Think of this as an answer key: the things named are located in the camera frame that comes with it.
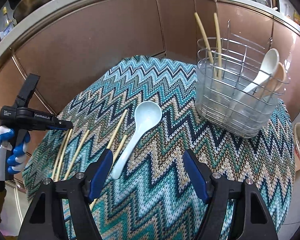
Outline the blue white gloved left hand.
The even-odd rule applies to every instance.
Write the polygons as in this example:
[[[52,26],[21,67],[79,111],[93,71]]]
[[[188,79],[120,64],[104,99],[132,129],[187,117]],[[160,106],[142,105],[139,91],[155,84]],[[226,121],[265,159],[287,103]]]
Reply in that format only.
[[[6,126],[0,126],[0,181],[6,180],[6,172],[15,175],[21,172],[27,161],[26,152],[31,140],[30,134],[26,131],[21,143],[12,146],[12,139],[15,131]]]

